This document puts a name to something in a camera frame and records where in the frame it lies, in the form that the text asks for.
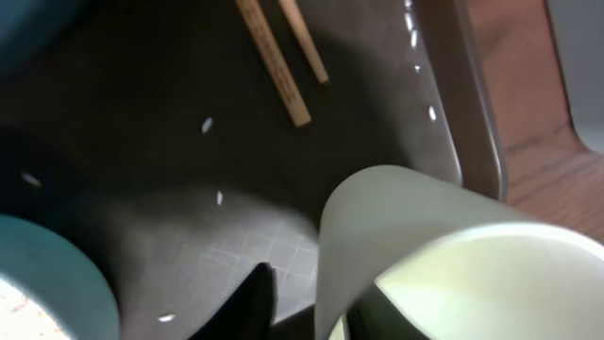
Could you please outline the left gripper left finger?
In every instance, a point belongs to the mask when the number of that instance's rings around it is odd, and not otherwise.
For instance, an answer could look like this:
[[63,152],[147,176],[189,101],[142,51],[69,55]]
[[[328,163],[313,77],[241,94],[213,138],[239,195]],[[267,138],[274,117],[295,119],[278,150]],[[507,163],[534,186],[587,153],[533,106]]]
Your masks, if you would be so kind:
[[268,339],[275,306],[274,270],[268,263],[259,263],[190,340]]

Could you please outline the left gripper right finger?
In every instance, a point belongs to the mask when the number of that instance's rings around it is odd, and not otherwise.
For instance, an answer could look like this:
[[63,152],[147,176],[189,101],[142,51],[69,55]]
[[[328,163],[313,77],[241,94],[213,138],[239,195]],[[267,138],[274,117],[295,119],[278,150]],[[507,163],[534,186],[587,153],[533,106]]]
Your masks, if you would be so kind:
[[372,283],[347,309],[351,340],[428,340]]

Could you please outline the white cup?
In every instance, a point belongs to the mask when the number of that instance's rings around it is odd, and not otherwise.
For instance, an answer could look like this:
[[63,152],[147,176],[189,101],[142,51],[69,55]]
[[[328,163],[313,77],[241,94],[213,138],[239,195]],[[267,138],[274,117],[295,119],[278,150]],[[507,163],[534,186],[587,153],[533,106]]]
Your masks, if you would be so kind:
[[316,337],[342,334],[371,286],[429,339],[603,335],[599,242],[400,166],[363,169],[327,200]]

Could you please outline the light blue bowl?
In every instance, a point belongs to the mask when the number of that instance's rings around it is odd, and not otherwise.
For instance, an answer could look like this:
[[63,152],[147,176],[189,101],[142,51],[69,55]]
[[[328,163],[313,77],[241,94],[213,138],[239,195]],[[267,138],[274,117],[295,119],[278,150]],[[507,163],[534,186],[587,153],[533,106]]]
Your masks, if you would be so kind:
[[82,251],[49,229],[1,216],[1,279],[32,297],[73,339],[121,338],[107,280]]

